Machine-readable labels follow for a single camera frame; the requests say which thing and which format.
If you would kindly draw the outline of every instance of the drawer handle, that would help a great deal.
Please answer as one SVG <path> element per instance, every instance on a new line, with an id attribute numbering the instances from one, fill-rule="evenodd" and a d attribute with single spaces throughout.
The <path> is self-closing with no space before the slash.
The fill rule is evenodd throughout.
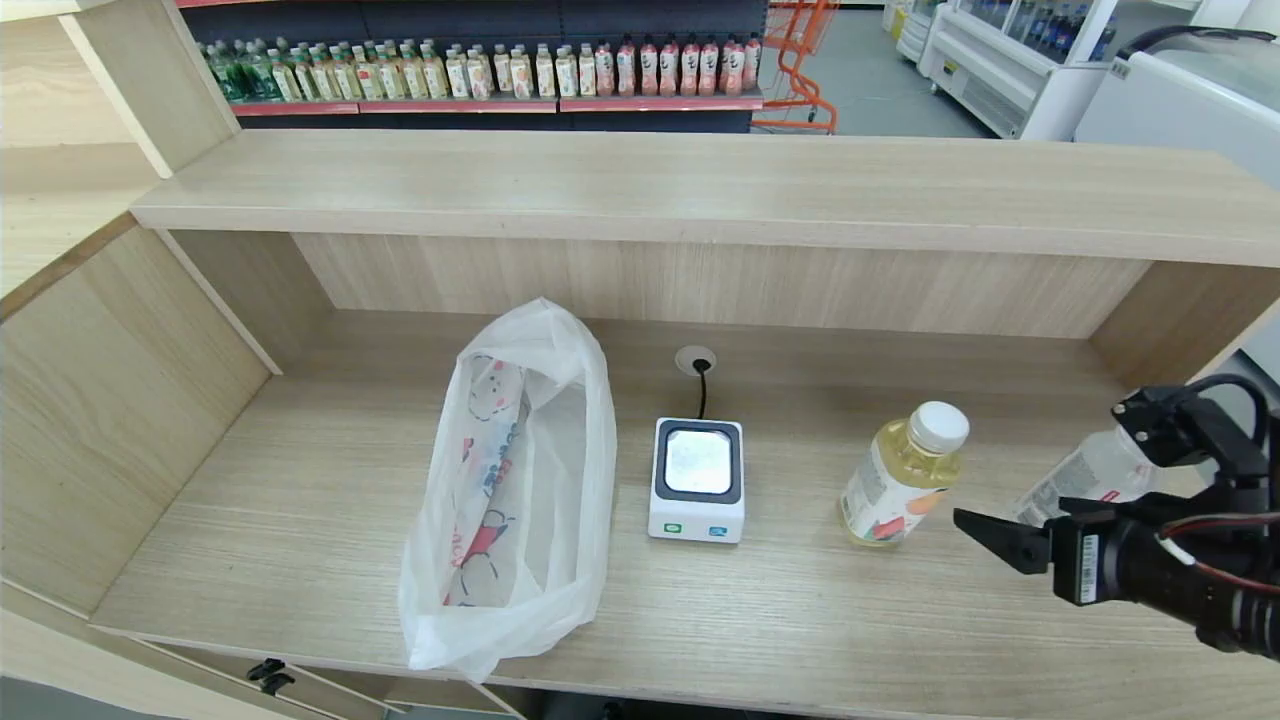
<path id="1" fill-rule="evenodd" d="M 285 675 L 284 673 L 276 673 L 262 680 L 262 692 L 271 697 L 275 697 L 275 693 L 279 692 L 280 688 L 294 682 L 296 680 L 293 679 L 292 675 Z"/>
<path id="2" fill-rule="evenodd" d="M 244 678 L 251 683 L 256 683 L 259 680 L 262 680 L 265 678 L 269 678 L 279 673 L 280 670 L 284 670 L 284 661 L 276 660 L 274 657 L 268 657 L 266 660 L 255 665 L 252 670 L 246 673 Z"/>

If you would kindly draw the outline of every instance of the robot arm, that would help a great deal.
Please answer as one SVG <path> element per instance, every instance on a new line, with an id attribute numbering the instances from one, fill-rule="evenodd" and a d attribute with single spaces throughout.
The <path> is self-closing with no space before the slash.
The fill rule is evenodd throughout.
<path id="1" fill-rule="evenodd" d="M 1253 398 L 1252 436 L 1199 397 L 1219 384 Z M 1267 415 L 1262 392 L 1239 375 L 1142 388 L 1111 414 L 1156 465 L 1216 460 L 1213 484 L 1190 498 L 1064 497 L 1069 515 L 1042 528 L 957 509 L 956 527 L 1023 574 L 1052 564 L 1053 594 L 1068 602 L 1139 602 L 1196 626 L 1220 651 L 1280 660 L 1280 414 Z"/>

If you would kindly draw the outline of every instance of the white bottle cap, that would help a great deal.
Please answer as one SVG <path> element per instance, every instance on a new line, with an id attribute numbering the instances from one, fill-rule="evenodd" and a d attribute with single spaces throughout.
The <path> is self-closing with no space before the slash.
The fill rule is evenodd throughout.
<path id="1" fill-rule="evenodd" d="M 908 437 L 927 452 L 955 452 L 969 437 L 969 418 L 955 405 L 931 400 L 911 413 Z"/>

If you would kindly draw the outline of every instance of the plastic bag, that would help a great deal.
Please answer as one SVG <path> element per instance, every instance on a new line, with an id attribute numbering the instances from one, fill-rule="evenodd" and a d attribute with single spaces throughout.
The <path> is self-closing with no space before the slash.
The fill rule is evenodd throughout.
<path id="1" fill-rule="evenodd" d="M 539 299 L 480 331 L 458 355 L 404 543 L 410 669 L 480 682 L 595 616 L 616 448 L 604 354 L 586 325 Z"/>

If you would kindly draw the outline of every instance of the counter surface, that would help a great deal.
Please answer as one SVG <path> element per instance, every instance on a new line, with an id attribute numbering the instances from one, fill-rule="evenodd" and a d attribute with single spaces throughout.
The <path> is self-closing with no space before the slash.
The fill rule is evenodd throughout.
<path id="1" fill-rule="evenodd" d="M 1202 151 L 986 140 L 246 131 L 148 227 L 959 250 L 1280 266 L 1280 202 Z"/>
<path id="2" fill-rule="evenodd" d="M 99 606 L 96 625 L 247 657 L 403 674 L 396 594 L 456 352 L 483 316 L 339 311 L 228 430 Z M 493 682 L 859 717 L 1280 715 L 1265 660 L 1107 603 L 1075 609 L 950 523 L 1004 512 L 1123 393 L 1083 341 L 590 323 L 618 420 L 609 577 L 594 623 Z M 654 418 L 716 348 L 708 414 L 745 428 L 740 546 L 645 533 Z M 836 498 L 877 427 L 938 398 L 965 470 L 891 551 Z"/>

